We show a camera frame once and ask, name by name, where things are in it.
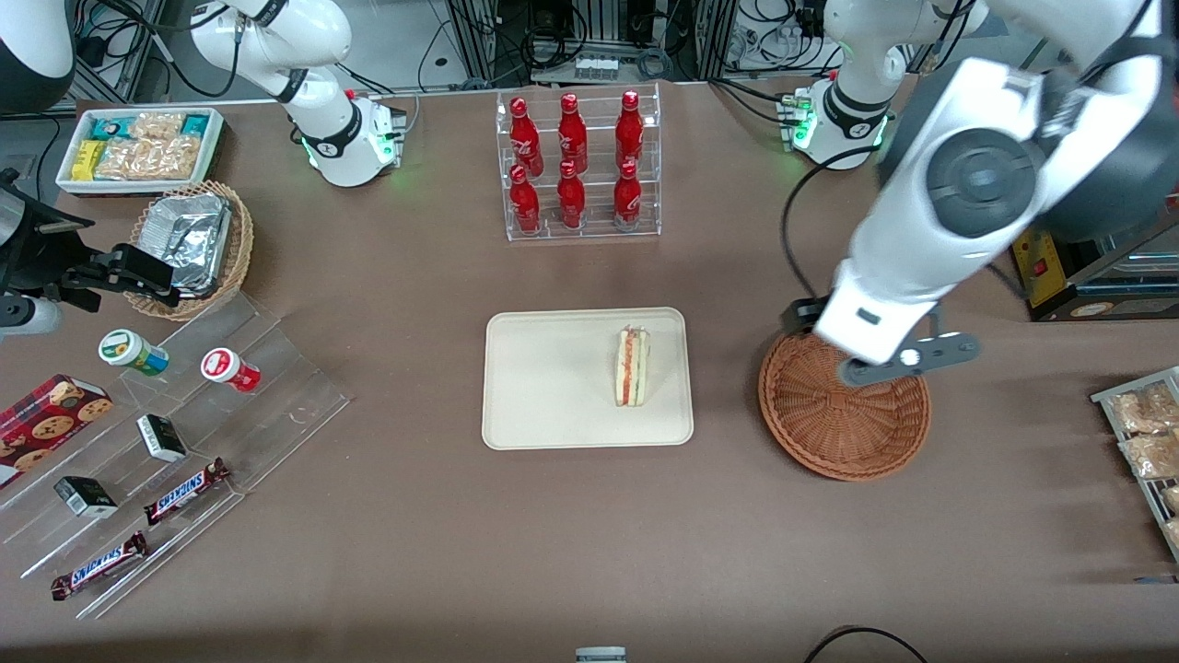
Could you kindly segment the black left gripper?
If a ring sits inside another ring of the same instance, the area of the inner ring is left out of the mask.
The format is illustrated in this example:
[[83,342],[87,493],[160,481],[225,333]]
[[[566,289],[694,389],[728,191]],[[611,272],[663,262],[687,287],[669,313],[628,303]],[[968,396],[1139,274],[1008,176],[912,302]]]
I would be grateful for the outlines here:
[[788,336],[810,334],[825,310],[829,297],[795,298],[782,313],[782,332]]

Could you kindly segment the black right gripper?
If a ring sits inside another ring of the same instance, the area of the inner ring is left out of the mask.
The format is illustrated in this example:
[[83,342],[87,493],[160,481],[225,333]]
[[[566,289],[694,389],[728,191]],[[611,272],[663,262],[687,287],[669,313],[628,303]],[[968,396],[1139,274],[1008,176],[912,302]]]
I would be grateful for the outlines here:
[[117,244],[104,265],[86,265],[94,250],[79,231],[94,227],[80,215],[62,214],[42,204],[4,180],[4,247],[1,285],[5,293],[39,293],[55,283],[58,298],[86,313],[100,311],[105,285],[113,291],[130,291],[174,308],[180,289],[173,284],[174,270],[162,260],[134,245]]

